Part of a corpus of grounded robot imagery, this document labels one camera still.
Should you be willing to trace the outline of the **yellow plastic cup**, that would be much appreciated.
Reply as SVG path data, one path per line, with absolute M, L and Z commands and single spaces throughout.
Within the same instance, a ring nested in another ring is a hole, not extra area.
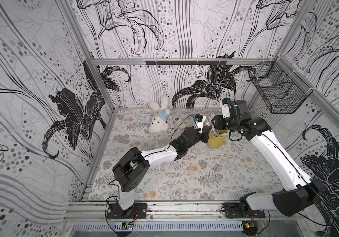
M 218 149 L 223 144 L 227 136 L 228 130 L 211 130 L 207 145 L 212 149 Z

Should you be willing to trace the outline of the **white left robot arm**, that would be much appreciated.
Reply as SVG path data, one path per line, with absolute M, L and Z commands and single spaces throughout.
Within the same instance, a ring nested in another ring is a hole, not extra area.
M 125 211 L 134 205 L 134 189 L 150 168 L 182 159 L 188 150 L 200 141 L 208 142 L 211 129 L 210 125 L 202 129 L 187 127 L 168 145 L 151 151 L 131 148 L 113 167 L 113 181 L 116 181 L 119 187 L 120 209 Z

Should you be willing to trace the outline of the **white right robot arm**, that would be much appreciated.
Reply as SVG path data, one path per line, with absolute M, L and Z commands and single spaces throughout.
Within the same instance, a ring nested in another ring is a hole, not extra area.
M 220 102 L 222 115 L 214 116 L 217 130 L 237 132 L 254 145 L 277 174 L 283 189 L 275 193 L 252 193 L 240 198 L 240 211 L 278 210 L 285 216 L 304 210 L 321 201 L 326 189 L 322 181 L 311 178 L 287 153 L 270 125 L 263 118 L 252 118 L 247 102 L 224 98 Z

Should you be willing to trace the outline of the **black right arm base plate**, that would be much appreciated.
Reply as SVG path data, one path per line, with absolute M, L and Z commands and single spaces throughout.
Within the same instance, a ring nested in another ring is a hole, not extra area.
M 265 218 L 264 211 L 252 210 L 243 202 L 224 202 L 220 209 L 228 219 L 235 218 L 248 218 L 248 219 L 261 219 Z

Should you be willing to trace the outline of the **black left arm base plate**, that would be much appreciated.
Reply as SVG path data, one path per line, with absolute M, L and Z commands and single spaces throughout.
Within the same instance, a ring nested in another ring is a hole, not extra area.
M 146 203 L 134 203 L 133 206 L 122 210 L 118 203 L 111 203 L 106 211 L 106 218 L 110 220 L 117 219 L 145 219 L 147 214 Z

